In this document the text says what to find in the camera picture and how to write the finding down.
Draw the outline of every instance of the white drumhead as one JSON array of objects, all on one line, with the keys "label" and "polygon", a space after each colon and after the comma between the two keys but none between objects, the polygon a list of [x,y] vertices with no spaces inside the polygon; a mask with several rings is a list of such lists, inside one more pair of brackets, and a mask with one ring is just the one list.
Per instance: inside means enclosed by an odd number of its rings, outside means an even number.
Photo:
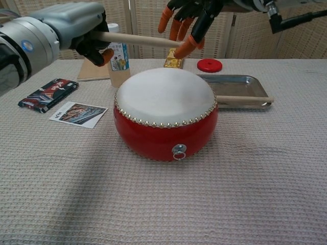
[{"label": "white drumhead", "polygon": [[116,93],[120,112],[158,126],[187,124],[213,110],[216,97],[208,83],[182,69],[156,68],[126,80]]}]

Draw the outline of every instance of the wooden board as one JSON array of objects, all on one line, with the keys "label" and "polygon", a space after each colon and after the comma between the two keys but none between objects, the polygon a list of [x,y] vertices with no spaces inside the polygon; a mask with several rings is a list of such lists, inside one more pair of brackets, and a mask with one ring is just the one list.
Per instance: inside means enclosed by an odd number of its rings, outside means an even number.
[{"label": "wooden board", "polygon": [[110,75],[107,65],[98,67],[92,64],[88,59],[84,59],[77,81],[94,81],[109,78]]}]

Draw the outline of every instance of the drum rim studs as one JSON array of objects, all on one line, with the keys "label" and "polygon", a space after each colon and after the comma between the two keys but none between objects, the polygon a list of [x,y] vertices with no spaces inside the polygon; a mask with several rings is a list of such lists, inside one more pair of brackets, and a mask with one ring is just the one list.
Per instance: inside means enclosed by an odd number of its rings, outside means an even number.
[{"label": "drum rim studs", "polygon": [[198,121],[200,121],[202,119],[205,119],[207,116],[209,116],[215,110],[215,108],[218,105],[216,95],[213,92],[214,98],[215,98],[213,104],[208,108],[207,111],[205,111],[204,114],[200,114],[200,116],[196,116],[196,117],[191,118],[189,120],[183,120],[182,122],[175,122],[175,123],[170,123],[170,122],[168,122],[167,124],[164,124],[162,122],[159,123],[159,124],[157,124],[156,122],[149,123],[149,121],[147,121],[147,120],[143,121],[142,119],[137,119],[137,117],[133,117],[131,114],[127,114],[127,112],[124,111],[123,108],[119,107],[118,101],[117,101],[117,92],[118,92],[118,90],[115,92],[115,95],[114,95],[114,106],[117,108],[119,113],[122,114],[127,119],[132,120],[133,122],[138,123],[140,125],[144,125],[144,126],[152,126],[152,127],[169,128],[170,129],[170,128],[173,128],[173,127],[175,127],[175,128],[179,127],[180,125],[183,125],[183,126],[185,126],[187,124],[190,125],[190,124],[193,124],[193,123],[197,123]]}]

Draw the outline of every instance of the orange fingertip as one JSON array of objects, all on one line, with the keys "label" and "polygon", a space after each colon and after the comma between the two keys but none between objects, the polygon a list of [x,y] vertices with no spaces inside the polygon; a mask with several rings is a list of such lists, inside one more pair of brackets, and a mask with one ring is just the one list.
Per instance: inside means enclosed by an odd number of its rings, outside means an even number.
[{"label": "orange fingertip", "polygon": [[111,48],[105,50],[105,51],[102,53],[102,57],[103,57],[103,59],[104,59],[103,64],[101,64],[101,65],[99,65],[99,66],[104,66],[104,65],[106,65],[107,63],[109,63],[109,61],[111,60],[113,54],[114,54],[114,51],[113,51]]},{"label": "orange fingertip", "polygon": [[173,16],[174,11],[168,8],[168,6],[165,7],[161,14],[159,26],[158,26],[158,33],[163,33],[167,27],[167,24],[170,20],[170,18]]},{"label": "orange fingertip", "polygon": [[178,31],[179,31],[179,28],[181,25],[182,25],[182,22],[177,21],[175,19],[173,20],[172,27],[170,29],[170,35],[169,35],[170,40],[173,40],[173,41],[177,40]]},{"label": "orange fingertip", "polygon": [[198,45],[198,49],[203,49],[204,48],[204,38],[202,39],[202,41],[199,43]]},{"label": "orange fingertip", "polygon": [[183,59],[190,53],[192,53],[197,47],[197,43],[194,41],[193,37],[190,35],[185,43],[182,44],[179,48],[176,49],[174,57],[176,59]]},{"label": "orange fingertip", "polygon": [[178,32],[178,37],[177,37],[178,41],[184,40],[186,33],[188,32],[188,29],[190,28],[193,21],[194,21],[194,19],[189,18],[189,17],[183,21],[183,23],[179,29],[179,32]]}]

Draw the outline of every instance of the beige folding screen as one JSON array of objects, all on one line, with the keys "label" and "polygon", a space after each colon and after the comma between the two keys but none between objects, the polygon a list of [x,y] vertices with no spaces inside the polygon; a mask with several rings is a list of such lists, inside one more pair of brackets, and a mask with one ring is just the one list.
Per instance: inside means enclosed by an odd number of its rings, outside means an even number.
[{"label": "beige folding screen", "polygon": [[[292,9],[289,16],[327,9],[327,4],[316,4]],[[279,59],[327,58],[327,17],[317,18],[283,32],[277,48]]]},{"label": "beige folding screen", "polygon": [[226,58],[272,59],[281,34],[272,34],[268,15],[250,12],[235,14]]},{"label": "beige folding screen", "polygon": [[[68,2],[76,2],[73,0],[6,0],[5,4],[10,7],[10,9],[17,11],[21,16],[26,16],[27,14],[40,10],[42,8],[54,5],[54,4],[64,4]],[[120,26],[121,33],[132,33],[129,3],[128,0],[83,0],[82,2],[98,2],[101,3],[106,10],[107,22],[115,22]],[[133,57],[133,47],[129,48],[129,55]],[[61,51],[60,59],[82,59],[76,51]]]},{"label": "beige folding screen", "polygon": [[[168,0],[131,0],[131,18],[133,33],[152,37],[169,37],[172,20],[167,25],[163,34],[158,33],[158,24],[161,13],[168,3]],[[202,50],[196,50],[189,58],[223,58],[225,56],[229,30],[232,21],[231,13],[222,13],[215,19],[207,35],[205,36],[205,46]],[[187,36],[190,34],[194,23],[190,26]],[[165,58],[168,48],[136,46],[135,53],[140,58]]]}]

